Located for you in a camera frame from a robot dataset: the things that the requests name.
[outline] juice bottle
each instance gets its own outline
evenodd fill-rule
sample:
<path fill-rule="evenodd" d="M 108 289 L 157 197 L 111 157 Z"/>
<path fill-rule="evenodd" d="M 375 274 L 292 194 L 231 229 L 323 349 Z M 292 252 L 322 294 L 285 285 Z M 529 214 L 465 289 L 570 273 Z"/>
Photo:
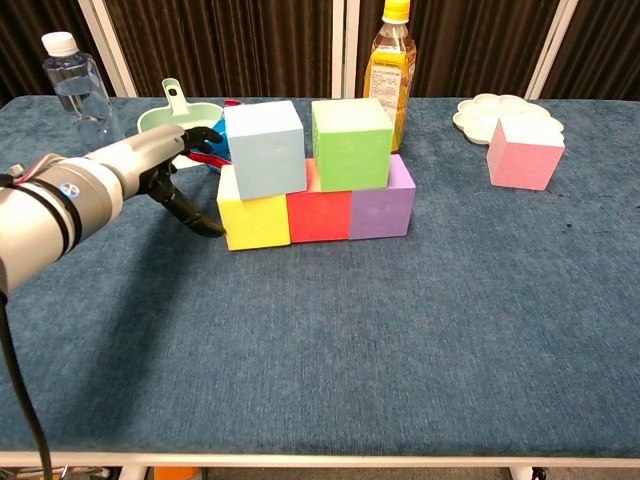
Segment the juice bottle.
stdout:
<path fill-rule="evenodd" d="M 384 24 L 373 40 L 364 97 L 377 97 L 393 123 L 391 152 L 400 149 L 416 63 L 416 44 L 407 28 L 410 0 L 386 0 Z"/>

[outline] green plastic dustpan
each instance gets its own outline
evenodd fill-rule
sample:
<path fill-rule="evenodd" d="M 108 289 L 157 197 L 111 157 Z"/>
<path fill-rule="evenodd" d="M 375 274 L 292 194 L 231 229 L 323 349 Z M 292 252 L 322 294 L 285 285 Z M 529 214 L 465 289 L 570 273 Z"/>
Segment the green plastic dustpan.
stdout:
<path fill-rule="evenodd" d="M 160 125 L 180 125 L 182 128 L 210 127 L 220 120 L 224 109 L 213 103 L 199 102 L 189 103 L 184 98 L 180 82 L 175 78 L 165 78 L 162 88 L 169 105 L 166 107 L 152 108 L 138 117 L 138 133 L 145 132 Z M 178 155 L 173 164 L 176 168 L 185 168 L 201 163 L 189 160 L 183 155 Z"/>

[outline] table edge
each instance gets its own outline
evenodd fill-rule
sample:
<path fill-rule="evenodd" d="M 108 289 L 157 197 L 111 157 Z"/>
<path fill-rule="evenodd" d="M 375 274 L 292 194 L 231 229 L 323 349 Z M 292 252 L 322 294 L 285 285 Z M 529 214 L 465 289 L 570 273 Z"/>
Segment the table edge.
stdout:
<path fill-rule="evenodd" d="M 338 455 L 251 455 L 129 452 L 54 452 L 59 466 L 192 466 L 259 468 L 453 468 L 544 466 L 561 468 L 640 468 L 640 458 L 588 457 L 423 457 Z M 37 452 L 0 452 L 0 466 L 40 466 Z"/>

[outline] light blue cube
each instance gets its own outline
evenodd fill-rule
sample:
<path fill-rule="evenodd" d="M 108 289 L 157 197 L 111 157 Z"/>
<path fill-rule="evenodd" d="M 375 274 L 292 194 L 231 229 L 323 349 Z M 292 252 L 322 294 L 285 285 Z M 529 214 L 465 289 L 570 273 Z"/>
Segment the light blue cube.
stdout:
<path fill-rule="evenodd" d="M 241 200 L 307 189 L 304 132 L 290 100 L 224 109 Z"/>

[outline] white bottle cap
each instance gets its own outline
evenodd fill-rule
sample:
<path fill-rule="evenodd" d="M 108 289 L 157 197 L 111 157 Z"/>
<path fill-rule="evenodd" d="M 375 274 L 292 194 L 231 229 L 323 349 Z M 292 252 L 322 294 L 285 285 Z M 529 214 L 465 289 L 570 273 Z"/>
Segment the white bottle cap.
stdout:
<path fill-rule="evenodd" d="M 76 41 L 69 32 L 52 32 L 42 36 L 42 44 L 52 57 L 66 57 L 78 51 Z"/>

